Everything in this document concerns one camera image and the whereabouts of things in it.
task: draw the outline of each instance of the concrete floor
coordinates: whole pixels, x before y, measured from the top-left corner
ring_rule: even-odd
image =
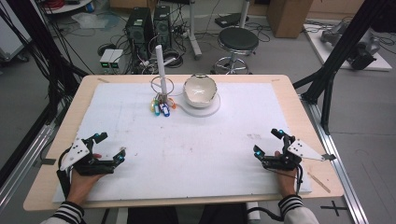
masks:
[[[108,43],[114,35],[122,35],[125,22],[117,17],[110,18],[112,27],[104,30],[78,29],[70,22],[70,15],[60,18],[61,25],[72,31],[65,37],[83,61],[95,74],[102,74],[99,64],[100,56],[96,51],[100,45]],[[265,18],[251,17],[250,22],[266,25]],[[196,19],[196,30],[204,31],[209,24],[209,31],[218,33],[220,28],[208,17]],[[271,31],[263,31],[270,37],[269,42],[261,42],[256,55],[244,57],[253,74],[284,74],[292,82],[316,72],[321,63],[305,34],[296,39],[274,38]],[[205,35],[198,40],[203,57],[195,61],[190,43],[185,41],[187,51],[184,63],[179,68],[165,70],[166,74],[209,74],[212,64],[228,53],[220,50],[217,37]],[[396,46],[387,47],[396,51]],[[380,55],[396,67],[395,54],[381,49]],[[87,70],[85,65],[72,53],[76,66]],[[48,102],[46,98],[48,82],[44,79],[31,60],[29,63],[12,62],[0,68],[1,118],[0,166],[18,145],[33,122]],[[339,70],[333,86],[332,109],[330,114],[330,131],[332,139],[344,163],[353,188],[359,197],[368,221],[371,223],[395,223],[396,181],[392,165],[396,160],[393,148],[396,144],[396,70],[390,72]],[[307,89],[297,90],[303,93]],[[32,167],[17,189],[17,193],[0,214],[5,223],[40,223],[49,217],[48,212],[26,212],[22,204],[35,179],[38,168]],[[347,210],[322,209],[321,206],[346,207],[343,198],[305,200],[307,207],[318,217],[320,223],[352,223]],[[277,202],[260,202],[260,206],[277,211]],[[183,206],[178,208],[180,223],[196,223],[201,207]],[[86,221],[99,223],[104,209],[89,209]],[[116,223],[117,209],[110,209],[107,223]],[[276,223],[267,215],[261,214],[261,223]]]

